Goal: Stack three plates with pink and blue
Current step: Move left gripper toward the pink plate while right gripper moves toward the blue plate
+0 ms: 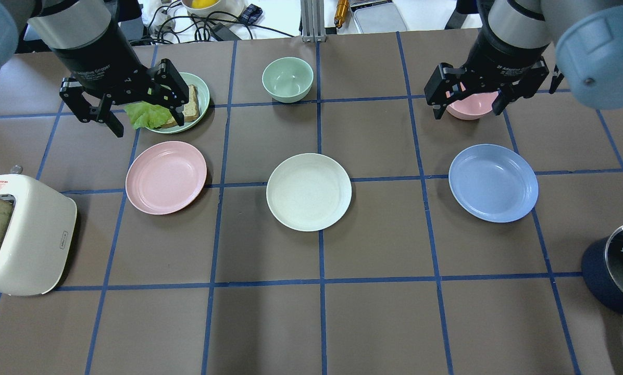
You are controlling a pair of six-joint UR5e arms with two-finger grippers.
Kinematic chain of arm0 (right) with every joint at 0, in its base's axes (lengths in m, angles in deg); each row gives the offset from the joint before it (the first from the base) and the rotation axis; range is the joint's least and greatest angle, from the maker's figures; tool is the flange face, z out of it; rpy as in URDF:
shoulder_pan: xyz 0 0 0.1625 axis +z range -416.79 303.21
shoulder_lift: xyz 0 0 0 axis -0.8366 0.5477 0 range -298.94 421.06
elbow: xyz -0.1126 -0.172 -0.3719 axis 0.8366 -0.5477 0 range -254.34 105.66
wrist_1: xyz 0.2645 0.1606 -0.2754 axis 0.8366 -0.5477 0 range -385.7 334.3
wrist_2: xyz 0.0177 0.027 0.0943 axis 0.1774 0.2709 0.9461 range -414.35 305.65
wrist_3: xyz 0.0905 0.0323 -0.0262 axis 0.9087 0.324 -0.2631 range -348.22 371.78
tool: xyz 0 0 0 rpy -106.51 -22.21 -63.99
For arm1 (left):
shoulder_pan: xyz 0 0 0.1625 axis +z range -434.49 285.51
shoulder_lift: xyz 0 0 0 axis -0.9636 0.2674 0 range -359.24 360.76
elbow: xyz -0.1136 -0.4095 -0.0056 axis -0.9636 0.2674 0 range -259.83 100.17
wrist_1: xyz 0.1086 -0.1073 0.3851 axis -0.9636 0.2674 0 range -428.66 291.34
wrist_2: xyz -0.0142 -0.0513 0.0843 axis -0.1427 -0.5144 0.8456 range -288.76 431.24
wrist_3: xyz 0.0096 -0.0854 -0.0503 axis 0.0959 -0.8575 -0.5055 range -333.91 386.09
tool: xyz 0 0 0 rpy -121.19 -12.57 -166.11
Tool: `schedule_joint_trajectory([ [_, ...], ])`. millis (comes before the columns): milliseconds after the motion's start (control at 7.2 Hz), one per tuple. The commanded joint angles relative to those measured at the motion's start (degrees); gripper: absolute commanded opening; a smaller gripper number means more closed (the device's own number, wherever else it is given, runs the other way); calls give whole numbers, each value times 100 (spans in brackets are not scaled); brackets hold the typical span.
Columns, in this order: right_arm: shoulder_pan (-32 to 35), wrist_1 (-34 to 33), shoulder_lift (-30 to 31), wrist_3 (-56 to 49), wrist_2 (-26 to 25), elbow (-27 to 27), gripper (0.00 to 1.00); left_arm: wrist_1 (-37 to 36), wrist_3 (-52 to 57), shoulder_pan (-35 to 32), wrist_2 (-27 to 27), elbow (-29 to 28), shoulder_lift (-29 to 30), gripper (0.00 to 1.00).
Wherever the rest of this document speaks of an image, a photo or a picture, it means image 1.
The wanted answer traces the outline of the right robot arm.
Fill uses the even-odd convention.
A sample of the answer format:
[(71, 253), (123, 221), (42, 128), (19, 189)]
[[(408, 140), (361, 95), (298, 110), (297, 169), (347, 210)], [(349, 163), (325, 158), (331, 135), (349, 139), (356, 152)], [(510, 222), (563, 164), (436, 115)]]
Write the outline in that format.
[[(466, 62), (441, 62), (426, 83), (436, 119), (454, 102), (492, 92), (499, 115), (534, 96), (550, 73), (550, 93), (566, 79), (581, 104), (623, 108), (623, 1), (459, 1), (456, 10), (479, 14), (482, 26)], [(549, 45), (553, 71), (543, 58)]]

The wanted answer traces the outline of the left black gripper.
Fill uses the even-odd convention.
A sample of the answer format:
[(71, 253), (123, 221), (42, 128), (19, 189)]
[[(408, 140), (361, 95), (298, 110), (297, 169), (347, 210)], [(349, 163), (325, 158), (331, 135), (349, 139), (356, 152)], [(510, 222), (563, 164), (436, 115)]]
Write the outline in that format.
[[(143, 66), (115, 22), (83, 46), (52, 52), (72, 74), (63, 79), (59, 96), (80, 122), (103, 124), (120, 138), (124, 126), (111, 107), (145, 101), (168, 109), (176, 125), (185, 123), (189, 88), (180, 72), (167, 58), (149, 69)], [(84, 93), (99, 99), (99, 104), (90, 104)]]

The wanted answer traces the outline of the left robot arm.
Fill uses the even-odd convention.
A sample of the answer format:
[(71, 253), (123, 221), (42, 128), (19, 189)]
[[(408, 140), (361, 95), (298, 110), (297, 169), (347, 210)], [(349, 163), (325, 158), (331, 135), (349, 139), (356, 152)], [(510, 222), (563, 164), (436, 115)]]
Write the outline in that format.
[(147, 102), (163, 107), (182, 126), (187, 83), (168, 59), (144, 66), (103, 1), (0, 1), (0, 69), (31, 26), (71, 73), (59, 95), (76, 118), (106, 125), (117, 137), (123, 125), (114, 105)]

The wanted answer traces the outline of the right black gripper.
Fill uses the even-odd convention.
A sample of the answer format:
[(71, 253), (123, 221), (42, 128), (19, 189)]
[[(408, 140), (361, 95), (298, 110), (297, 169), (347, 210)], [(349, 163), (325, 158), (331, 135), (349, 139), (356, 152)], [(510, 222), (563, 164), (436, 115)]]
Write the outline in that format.
[(424, 95), (434, 118), (442, 119), (449, 104), (468, 97), (462, 85), (477, 92), (498, 90), (492, 104), (495, 116), (519, 98), (531, 98), (550, 73), (542, 56), (545, 48), (516, 47), (500, 40), (492, 29), (481, 28), (463, 67), (441, 62), (428, 79)]

